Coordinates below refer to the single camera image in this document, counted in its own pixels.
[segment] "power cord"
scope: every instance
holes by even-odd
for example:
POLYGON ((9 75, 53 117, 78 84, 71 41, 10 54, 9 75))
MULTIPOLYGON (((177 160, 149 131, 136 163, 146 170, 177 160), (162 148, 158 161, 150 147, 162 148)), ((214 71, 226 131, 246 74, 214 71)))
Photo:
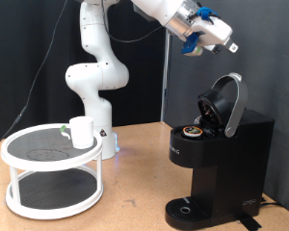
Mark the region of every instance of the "power cord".
POLYGON ((55 26, 54 32, 53 32, 53 34, 52 34, 52 39, 51 39, 49 48, 48 48, 48 50, 47 50, 47 53, 46 53, 46 55, 45 55, 45 57, 44 57, 41 65, 40 65, 40 67, 39 67, 39 70, 38 70, 38 72, 37 72, 37 74, 36 74, 35 80, 33 81, 33 84, 32 84, 31 89, 30 89, 30 91, 29 91, 27 103, 26 103, 26 105, 24 106, 24 108, 21 110, 21 112, 20 112, 20 114, 18 115, 18 117, 17 117, 17 118, 15 119, 15 121, 13 122, 13 125, 11 126, 11 128, 8 130, 8 132, 6 132, 6 134, 3 135, 3 137, 0 139, 0 142, 1 142, 1 140, 3 140, 3 139, 11 132, 11 130, 12 130, 12 129, 14 128, 14 126, 19 122, 19 120, 21 119, 22 115, 24 114, 24 112, 25 112, 26 109, 27 109, 27 106, 28 106, 28 104, 29 104, 29 100, 30 100, 30 97, 31 97, 31 93, 32 93, 32 90, 33 90, 33 87, 35 86, 35 83, 36 83, 36 81, 37 81, 37 79, 38 79, 40 70, 41 70, 42 67, 44 66, 45 61, 46 61, 47 58, 48 58, 48 55, 49 55, 50 49, 51 49, 51 47, 52 47, 52 44, 53 44, 53 42, 54 42, 54 38, 55 38, 57 26, 58 26, 58 24, 59 24, 59 21, 60 21, 60 19, 61 19, 61 16, 62 16, 65 8, 66 8, 66 3, 67 3, 67 1, 68 1, 68 0, 65 1, 65 4, 64 4, 64 6, 63 6, 63 8, 62 8, 62 10, 61 10, 61 13, 60 13, 60 15, 59 15, 59 18, 58 18, 57 22, 56 22, 56 26, 55 26))
POLYGON ((150 35, 154 34, 154 33, 157 32, 158 30, 160 30, 160 29, 163 28, 163 26, 158 27, 158 28, 156 28, 154 31, 152 31, 152 32, 150 32, 149 34, 147 34, 146 36, 144 36, 144 37, 142 37, 142 38, 134 39, 134 40, 121 40, 121 39, 114 38, 114 37, 109 33, 109 30, 108 30, 108 28, 107 28, 107 26, 106 26, 104 0, 101 0, 101 2, 102 2, 102 9, 103 9, 103 20, 104 20, 105 30, 106 30, 108 36, 109 36, 111 39, 115 40, 115 41, 124 42, 124 43, 130 43, 130 42, 140 41, 140 40, 143 40, 143 39, 149 37, 150 35))
POLYGON ((260 204, 260 208, 263 208, 263 207, 268 206, 268 205, 276 205, 276 206, 283 207, 282 204, 280 204, 280 203, 272 202, 272 203, 262 203, 262 204, 260 204))

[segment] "coffee machine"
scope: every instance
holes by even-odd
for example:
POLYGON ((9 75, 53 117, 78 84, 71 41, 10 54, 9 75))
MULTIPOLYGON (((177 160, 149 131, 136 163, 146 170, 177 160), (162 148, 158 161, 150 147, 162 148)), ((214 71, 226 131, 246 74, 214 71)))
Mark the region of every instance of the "coffee machine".
POLYGON ((195 124, 171 130, 171 161, 193 169, 191 195, 166 206, 171 227, 198 230, 234 220, 248 230, 261 227, 252 217, 259 214, 274 121, 246 109, 247 101, 242 77, 230 73, 199 96, 195 124), (234 105, 221 95, 231 81, 237 87, 234 105), (183 130, 192 126, 200 136, 186 136, 183 130))

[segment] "white robotic arm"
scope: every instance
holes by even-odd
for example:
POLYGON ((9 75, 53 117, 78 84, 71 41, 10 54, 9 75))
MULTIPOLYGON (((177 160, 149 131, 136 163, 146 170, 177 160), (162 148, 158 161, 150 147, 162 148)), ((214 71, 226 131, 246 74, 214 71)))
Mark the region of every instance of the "white robotic arm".
POLYGON ((217 44, 224 45, 232 53, 238 50, 238 46, 230 38, 232 29, 216 13, 203 8, 196 0, 132 2, 147 15, 156 18, 170 33, 186 42, 183 54, 200 55, 201 47, 214 51, 217 44))
MULTIPOLYGON (((115 56, 105 30, 103 10, 107 15, 110 6, 118 0, 77 0, 82 2, 80 31, 83 48, 94 55, 97 63, 76 64, 66 72, 67 85, 82 99, 86 116, 94 119, 94 130, 103 138, 103 159, 118 152, 117 136, 112 130, 112 106, 99 97, 99 90, 115 90, 125 87, 129 74, 126 66, 115 56)), ((231 41, 231 28, 215 17, 215 13, 203 12, 193 0, 132 0, 147 15, 156 18, 172 34, 185 41, 182 53, 197 56, 202 47, 211 51, 216 44, 225 45, 231 52, 237 46, 231 41)))

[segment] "gray wall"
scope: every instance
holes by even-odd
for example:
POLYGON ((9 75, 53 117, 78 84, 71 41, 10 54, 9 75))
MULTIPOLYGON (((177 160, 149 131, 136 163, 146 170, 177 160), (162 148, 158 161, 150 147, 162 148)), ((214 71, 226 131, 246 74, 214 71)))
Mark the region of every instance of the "gray wall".
POLYGON ((190 58, 180 54, 182 42, 173 38, 165 121, 172 127, 193 123, 197 97, 219 77, 241 74, 249 88, 248 108, 276 121, 264 193, 289 210, 289 0, 200 3, 232 27, 239 50, 190 58))

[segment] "table surface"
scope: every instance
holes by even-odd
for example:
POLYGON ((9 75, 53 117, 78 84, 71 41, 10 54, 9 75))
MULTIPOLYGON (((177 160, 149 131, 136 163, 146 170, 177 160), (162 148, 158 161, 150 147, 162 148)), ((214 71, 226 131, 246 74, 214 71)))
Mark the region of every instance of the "table surface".
MULTIPOLYGON (((89 210, 70 218, 33 220, 10 212, 5 203, 10 169, 0 157, 0 230, 174 230, 165 222, 165 206, 190 195, 192 170, 170 161, 171 128, 156 122, 116 127, 114 131, 120 152, 102 163, 104 194, 89 210)), ((95 165, 95 161, 87 164, 96 169, 95 165)), ((263 227, 259 230, 289 231, 289 212, 284 208, 266 206, 255 219, 263 227)), ((239 221, 207 230, 247 231, 239 221)))

